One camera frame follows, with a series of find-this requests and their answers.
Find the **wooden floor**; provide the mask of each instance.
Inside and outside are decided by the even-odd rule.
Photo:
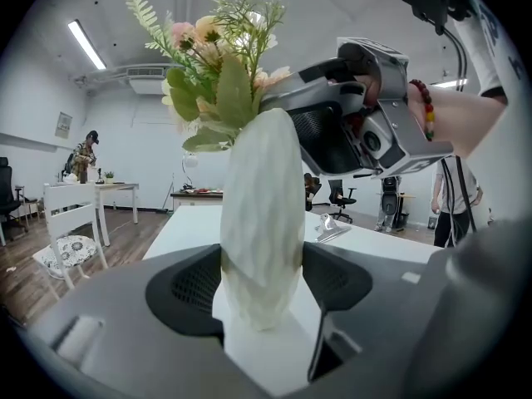
[[[139,212],[139,223],[133,224],[130,211],[106,209],[107,230],[111,245],[104,247],[104,255],[110,267],[141,260],[151,243],[169,219],[167,214]],[[84,226],[75,234],[92,238],[91,226]],[[0,299],[9,312],[21,323],[28,324],[51,307],[55,298],[50,293],[37,263],[32,256],[50,244],[46,222],[33,219],[26,235],[0,246]],[[101,262],[93,257],[83,265],[87,275],[102,270]],[[84,282],[77,271],[71,271],[74,283]],[[51,278],[56,291],[62,296],[67,292],[64,281]]]

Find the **fluorescent light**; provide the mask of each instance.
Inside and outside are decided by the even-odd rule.
[[[442,89],[446,89],[447,87],[456,87],[456,83],[458,82],[458,80],[454,80],[454,81],[447,81],[445,83],[436,83],[436,84],[432,84],[432,86],[434,87],[441,87]],[[467,78],[464,78],[463,80],[460,80],[460,85],[462,84],[467,84]]]
[[[70,28],[70,31],[76,38],[77,42],[80,43],[80,46],[89,56],[92,63],[96,65],[96,68],[98,68],[99,70],[105,70],[106,65],[97,55],[96,51],[94,50],[94,47],[92,47],[91,42],[89,42],[89,39],[86,37],[85,33],[81,29],[80,23],[78,21],[70,22],[68,24],[68,27]]]

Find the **white shirt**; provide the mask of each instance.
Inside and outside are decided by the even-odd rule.
[[[447,163],[447,167],[449,167],[449,171],[451,172],[453,190],[455,191],[455,207],[453,209],[453,214],[460,214],[466,211],[466,202],[464,201],[464,195],[462,195],[460,179],[458,179],[456,158],[454,156],[447,157],[445,158],[445,162]],[[469,170],[469,167],[467,166],[464,160],[462,160],[462,171],[464,172],[465,188],[467,190],[467,194],[469,195],[469,202],[471,203],[478,195],[478,191],[476,189],[476,179],[473,176],[473,173],[471,173],[471,170]],[[441,211],[443,211],[444,213],[450,213],[449,207],[447,206],[446,177],[444,176],[443,164],[441,163],[441,161],[438,161],[436,175],[442,176],[441,183],[443,184],[443,204],[441,206]],[[449,195],[449,205],[452,207],[452,194]]]

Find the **camera lens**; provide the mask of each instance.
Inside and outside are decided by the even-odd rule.
[[[381,141],[372,131],[367,131],[364,134],[364,142],[366,143],[367,148],[373,152],[381,149]]]

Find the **small potted plant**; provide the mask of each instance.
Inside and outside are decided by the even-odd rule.
[[[114,172],[106,171],[103,175],[106,178],[106,183],[113,183],[113,180],[115,179],[115,173]]]

